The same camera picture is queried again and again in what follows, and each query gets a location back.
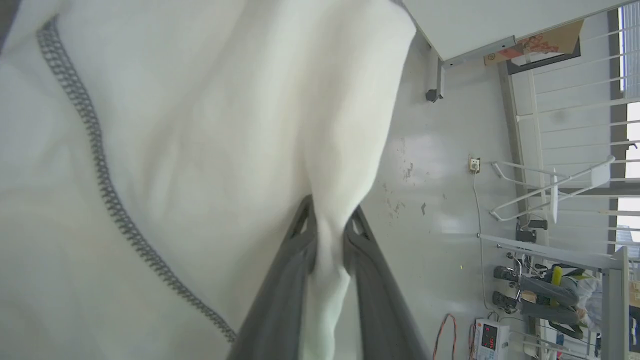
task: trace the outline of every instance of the red cable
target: red cable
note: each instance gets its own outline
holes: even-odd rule
[[[436,360],[436,354],[438,352],[438,341],[440,340],[440,334],[442,333],[442,328],[444,327],[444,325],[447,323],[447,319],[451,318],[451,320],[453,320],[453,349],[451,350],[451,360],[454,360],[454,356],[456,354],[456,340],[457,340],[457,333],[458,333],[458,325],[456,324],[456,318],[453,317],[452,314],[446,314],[444,316],[444,320],[442,320],[442,323],[440,324],[440,330],[438,330],[438,337],[436,337],[436,345],[433,347],[433,360]]]

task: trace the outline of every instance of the gray stitching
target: gray stitching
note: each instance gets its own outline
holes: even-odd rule
[[[93,164],[97,173],[100,196],[111,216],[112,221],[118,226],[122,235],[131,244],[140,258],[166,283],[175,293],[186,302],[195,307],[206,316],[222,332],[227,342],[236,340],[236,333],[217,312],[205,305],[187,286],[178,279],[162,257],[149,244],[140,233],[127,211],[120,202],[109,174],[109,168],[104,154],[102,143],[102,130],[100,122],[93,107],[84,84],[80,80],[69,55],[67,54],[57,26],[58,16],[47,21],[37,32],[40,52],[58,83],[67,94],[70,102],[82,118],[89,136]]]

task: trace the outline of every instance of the shoe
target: shoe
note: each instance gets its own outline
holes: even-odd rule
[[[496,279],[518,282],[518,274],[516,274],[515,270],[509,269],[506,266],[496,266],[493,269],[493,277]]]
[[[491,297],[491,300],[494,305],[505,310],[515,309],[516,305],[518,305],[518,302],[516,300],[502,294],[499,291],[493,292],[493,296]]]

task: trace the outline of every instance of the white power cable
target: white power cable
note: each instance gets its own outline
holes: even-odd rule
[[[476,191],[476,174],[477,170],[474,172],[474,180],[473,180],[473,188],[474,188],[474,196],[476,198],[476,208],[478,210],[478,233],[482,234],[482,221],[480,220],[480,202],[478,201],[478,192]],[[484,288],[484,249],[483,249],[482,238],[480,238],[480,274],[482,275],[482,298],[484,302],[484,307],[487,310],[494,311],[495,309],[487,305],[486,301],[486,290]]]

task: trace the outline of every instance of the white chair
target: white chair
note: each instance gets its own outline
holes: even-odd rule
[[[589,167],[583,171],[577,172],[574,175],[564,175],[564,174],[560,174],[558,172],[556,172],[556,170],[554,169],[553,171],[546,171],[546,170],[542,170],[539,168],[529,168],[529,167],[524,167],[522,165],[518,165],[518,164],[514,164],[514,163],[507,163],[504,161],[494,161],[491,165],[493,166],[493,168],[495,169],[495,171],[498,173],[498,176],[500,176],[501,178],[511,181],[513,183],[516,184],[520,184],[520,185],[524,185],[525,187],[528,188],[534,188],[537,189],[536,191],[533,192],[529,192],[526,195],[517,197],[509,202],[505,202],[504,204],[497,206],[496,208],[494,208],[493,210],[491,210],[491,215],[493,215],[498,221],[507,221],[507,220],[512,220],[514,218],[517,218],[521,215],[524,214],[529,214],[532,213],[533,211],[545,208],[545,207],[549,207],[549,212],[551,214],[551,219],[554,221],[554,223],[557,220],[557,216],[558,216],[558,202],[565,200],[565,199],[569,199],[570,197],[574,197],[580,193],[583,193],[587,190],[596,188],[602,184],[605,184],[606,182],[608,182],[611,179],[611,171],[610,171],[610,167],[611,167],[611,163],[615,160],[616,158],[614,158],[613,156],[609,156],[607,158],[606,161],[603,161],[597,165],[594,165],[592,167]],[[522,168],[524,170],[530,170],[530,171],[535,171],[535,172],[540,172],[542,174],[547,174],[550,177],[550,184],[544,187],[539,187],[539,186],[533,186],[533,185],[529,185],[527,183],[523,183],[521,181],[517,181],[514,179],[510,179],[508,177],[506,177],[504,175],[504,173],[502,172],[502,170],[500,169],[500,166],[498,164],[502,164],[502,165],[507,165],[510,167],[514,167],[514,168]],[[562,185],[564,183],[567,183],[568,181],[571,180],[575,180],[578,177],[582,177],[585,176],[587,174],[590,174],[590,182],[589,182],[589,186],[582,188],[580,190],[574,191],[572,193],[560,193],[558,191],[558,186]],[[517,213],[513,216],[510,217],[506,217],[503,218],[500,215],[498,215],[497,211],[501,208],[504,208],[505,206],[514,204],[520,200],[524,200],[528,197],[532,197],[535,196],[539,193],[545,192],[549,190],[550,191],[550,197],[551,200],[540,205],[540,206],[536,206],[535,208],[531,208],[528,209],[526,211],[523,211],[521,213]]]

